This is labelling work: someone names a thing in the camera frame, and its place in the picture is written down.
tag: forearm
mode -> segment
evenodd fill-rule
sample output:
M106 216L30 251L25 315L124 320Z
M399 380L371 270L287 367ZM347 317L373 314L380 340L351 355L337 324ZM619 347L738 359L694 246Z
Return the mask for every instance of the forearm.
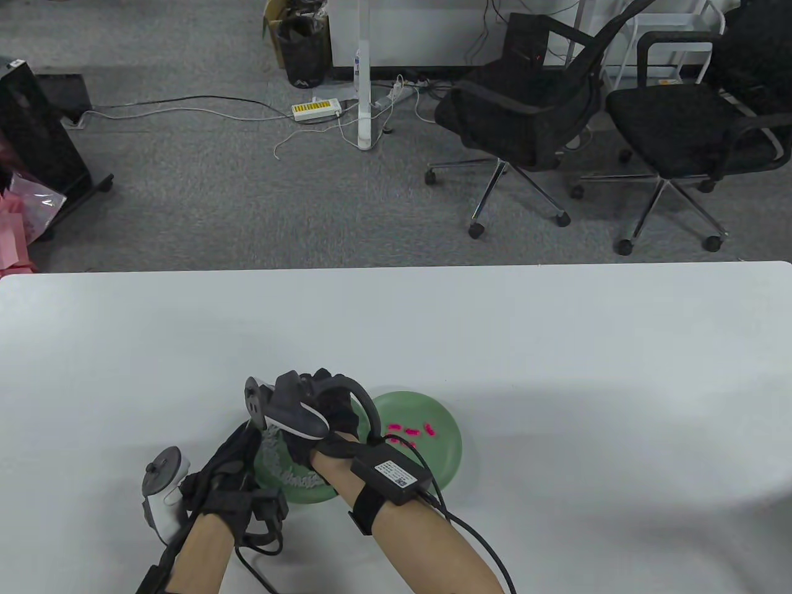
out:
M314 469L349 507L364 487L350 460L315 453ZM416 594L503 594L495 574L442 516L420 500L386 502L371 527L379 548Z

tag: black office chair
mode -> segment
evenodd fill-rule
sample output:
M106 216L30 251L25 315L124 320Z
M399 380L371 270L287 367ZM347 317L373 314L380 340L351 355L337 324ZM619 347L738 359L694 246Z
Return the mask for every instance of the black office chair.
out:
M591 37L546 15L535 26L544 34L557 33L583 46L568 68L537 67L534 56L505 52L498 60L470 72L457 82L437 105L435 121L454 132L469 148L483 150L492 158L461 162L429 163L427 185L436 183L435 169L495 163L484 196L470 221L468 234L478 239L484 226L478 216L506 169L511 166L556 211L559 227L569 225L566 211L540 188L527 171L547 171L560 164L563 148L578 137L602 106L600 66L613 38L624 24L654 0L634 0L624 11Z
M656 181L630 239L616 244L629 256L646 218L671 185L716 231L704 249L717 252L728 232L681 186L700 180L709 193L727 175L778 169L792 156L792 2L755 0L723 36L711 32L649 32L638 43L638 88L607 97L624 139L652 173L584 176L582 181ZM654 44L712 41L713 59L700 85L647 86ZM628 162L624 150L619 161ZM582 186L573 188L582 198Z

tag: pink bag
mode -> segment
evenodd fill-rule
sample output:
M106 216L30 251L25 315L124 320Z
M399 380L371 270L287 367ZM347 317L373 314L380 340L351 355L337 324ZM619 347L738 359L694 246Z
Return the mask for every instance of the pink bag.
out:
M4 207L3 203L6 200L10 200L12 204ZM12 208L11 212L22 214L25 222L25 241L30 245L46 231L65 202L66 197L63 194L58 194L36 181L30 181L15 173L11 177L11 185L0 199L0 212Z

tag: wrist strap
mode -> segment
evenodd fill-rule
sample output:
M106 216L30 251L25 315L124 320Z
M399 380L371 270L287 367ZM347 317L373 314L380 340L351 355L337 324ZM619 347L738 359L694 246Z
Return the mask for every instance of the wrist strap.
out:
M355 499L355 505L352 511L349 512L349 517L355 522L358 529L363 532L364 536L371 536L371 526L374 523L374 518L377 517L379 510L385 505L387 499L379 491L365 485L360 495Z

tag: chair armrest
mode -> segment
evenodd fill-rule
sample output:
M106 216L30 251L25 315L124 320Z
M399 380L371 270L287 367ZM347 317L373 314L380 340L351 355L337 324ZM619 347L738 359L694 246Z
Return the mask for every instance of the chair armrest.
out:
M710 174L710 179L713 181L720 181L723 179L726 166L732 157L737 143L743 135L751 130L762 130L764 128L792 128L792 113L773 113L769 116L746 116L741 117L734 122L723 135L721 157L718 159L718 164ZM784 147L784 152L789 158L790 148Z
M568 40L574 41L576 44L588 45L594 41L593 37L583 33L580 29L575 29L569 25L564 25L560 21L556 21L554 18L549 17L546 14L538 14L536 16L536 24L544 27L548 31L552 31L553 33L560 35L561 37L565 37Z
M497 91L487 89L485 86L477 85L472 81L458 81L451 89L452 93L461 93L462 91L465 93L470 93L471 95L474 95L483 101L487 101L487 103L497 105L506 111L518 113L521 116L535 116L538 113L549 112L554 107L553 105L539 106L520 103L519 101L516 101L510 97L501 95Z
M649 49L654 44L689 44L721 39L720 33L711 31L649 31L638 41L638 86L646 86L649 76Z

